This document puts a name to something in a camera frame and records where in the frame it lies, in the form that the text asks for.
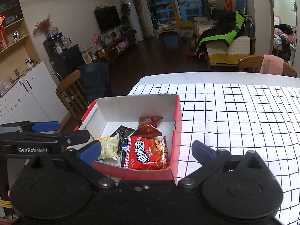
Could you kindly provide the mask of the white cabinet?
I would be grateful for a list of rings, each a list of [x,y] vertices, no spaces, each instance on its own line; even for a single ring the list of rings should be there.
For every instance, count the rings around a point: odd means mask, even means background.
[[[44,62],[33,66],[1,96],[1,124],[26,120],[61,123],[67,114]]]

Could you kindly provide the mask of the wooden chair left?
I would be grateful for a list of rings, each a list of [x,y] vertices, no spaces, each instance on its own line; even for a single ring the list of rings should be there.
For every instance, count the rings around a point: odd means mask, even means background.
[[[90,105],[83,92],[80,78],[80,70],[72,72],[60,82],[55,91],[62,104],[79,124]]]

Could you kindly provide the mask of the dark cloth on chair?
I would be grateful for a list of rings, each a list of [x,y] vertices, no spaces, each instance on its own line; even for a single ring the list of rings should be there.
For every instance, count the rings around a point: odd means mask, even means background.
[[[111,96],[109,64],[93,62],[91,64],[83,64],[77,69],[80,71],[83,93],[89,102]]]

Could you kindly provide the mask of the pink cloth on chair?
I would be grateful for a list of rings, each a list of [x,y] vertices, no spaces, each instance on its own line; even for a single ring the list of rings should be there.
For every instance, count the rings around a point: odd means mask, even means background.
[[[282,75],[284,60],[274,55],[264,55],[260,74]]]

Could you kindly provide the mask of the blue white cookie packet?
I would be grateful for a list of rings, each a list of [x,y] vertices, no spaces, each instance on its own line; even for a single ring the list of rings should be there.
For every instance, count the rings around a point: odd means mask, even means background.
[[[120,162],[121,167],[124,167],[124,165],[125,165],[127,147],[128,147],[128,138],[121,139],[121,141],[119,143],[119,148],[118,148],[118,153],[119,153],[119,156],[121,157],[121,162]]]

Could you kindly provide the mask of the black television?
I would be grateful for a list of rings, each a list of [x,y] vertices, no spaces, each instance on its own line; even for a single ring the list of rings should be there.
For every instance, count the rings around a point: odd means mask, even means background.
[[[102,34],[121,25],[116,6],[94,10],[94,16]]]

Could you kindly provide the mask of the beige snack packet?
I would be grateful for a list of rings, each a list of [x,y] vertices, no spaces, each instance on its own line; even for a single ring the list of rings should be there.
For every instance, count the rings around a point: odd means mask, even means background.
[[[113,159],[114,161],[118,158],[119,149],[119,133],[116,133],[113,137],[97,138],[101,143],[101,154],[99,160]]]

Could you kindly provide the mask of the white black grid tablecloth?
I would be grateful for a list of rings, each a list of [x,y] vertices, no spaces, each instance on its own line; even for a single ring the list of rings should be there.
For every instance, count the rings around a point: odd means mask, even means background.
[[[200,167],[191,145],[198,140],[233,155],[256,151],[283,191],[276,218],[299,224],[299,89],[245,84],[137,84],[131,95],[176,94],[181,103],[177,179]]]

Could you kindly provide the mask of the black green jacket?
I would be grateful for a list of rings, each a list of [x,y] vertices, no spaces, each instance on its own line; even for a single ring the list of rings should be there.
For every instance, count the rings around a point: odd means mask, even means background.
[[[255,37],[255,25],[250,17],[240,11],[230,12],[221,16],[213,28],[207,29],[198,37],[195,53],[199,55],[206,49],[206,44],[223,42],[227,47],[241,36],[250,39]]]

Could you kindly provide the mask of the black sesame snack packet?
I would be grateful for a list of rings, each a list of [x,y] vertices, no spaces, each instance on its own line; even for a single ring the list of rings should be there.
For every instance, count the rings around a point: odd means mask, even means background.
[[[114,137],[115,135],[118,135],[119,139],[123,139],[123,138],[127,138],[134,132],[135,132],[134,128],[129,128],[129,127],[120,125],[110,137]]]

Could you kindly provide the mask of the red white cardboard box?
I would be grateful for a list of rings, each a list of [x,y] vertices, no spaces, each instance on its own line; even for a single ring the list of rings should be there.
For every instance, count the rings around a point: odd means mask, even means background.
[[[141,94],[95,100],[75,130],[88,142],[78,157],[108,177],[176,182],[182,130],[177,94]]]

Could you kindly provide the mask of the red noodle snack bag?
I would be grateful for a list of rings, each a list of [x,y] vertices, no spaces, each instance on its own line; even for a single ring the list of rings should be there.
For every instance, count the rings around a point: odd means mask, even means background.
[[[166,137],[150,139],[129,137],[124,167],[133,170],[162,170],[168,168],[169,156]]]

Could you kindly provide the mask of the black coffee machine cabinet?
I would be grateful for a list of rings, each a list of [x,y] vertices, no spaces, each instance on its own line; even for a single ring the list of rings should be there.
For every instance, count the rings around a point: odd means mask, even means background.
[[[65,38],[62,33],[47,38],[43,46],[59,80],[85,64],[79,46],[72,45],[70,38]]]

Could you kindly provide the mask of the brown foil snack bag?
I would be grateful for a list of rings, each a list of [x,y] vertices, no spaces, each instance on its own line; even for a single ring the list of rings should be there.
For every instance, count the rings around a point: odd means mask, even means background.
[[[162,132],[158,129],[158,124],[162,119],[162,116],[141,116],[139,118],[138,128],[132,133],[132,136],[143,138],[162,136]]]

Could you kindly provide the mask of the wooden chair with pink cloth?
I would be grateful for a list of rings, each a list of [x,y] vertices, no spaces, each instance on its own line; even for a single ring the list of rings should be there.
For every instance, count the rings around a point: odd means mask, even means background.
[[[297,71],[284,59],[274,55],[249,55],[238,60],[239,72],[297,77]]]

